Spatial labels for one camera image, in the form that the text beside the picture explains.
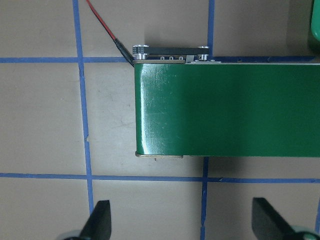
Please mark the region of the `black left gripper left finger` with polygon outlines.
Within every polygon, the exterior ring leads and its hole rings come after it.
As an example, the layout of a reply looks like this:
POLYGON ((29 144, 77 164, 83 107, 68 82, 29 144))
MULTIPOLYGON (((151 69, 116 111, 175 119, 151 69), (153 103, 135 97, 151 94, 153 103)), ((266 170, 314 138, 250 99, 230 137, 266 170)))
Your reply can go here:
POLYGON ((109 240, 112 234, 111 205, 100 200, 80 232, 81 240, 109 240))

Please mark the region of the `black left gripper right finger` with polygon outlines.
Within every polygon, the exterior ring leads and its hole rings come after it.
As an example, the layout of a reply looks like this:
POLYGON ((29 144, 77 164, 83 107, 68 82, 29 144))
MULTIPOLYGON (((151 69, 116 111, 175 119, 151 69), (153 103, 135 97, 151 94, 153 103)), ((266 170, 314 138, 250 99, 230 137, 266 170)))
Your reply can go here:
POLYGON ((252 199, 251 228, 258 240, 303 239, 263 197, 252 199))

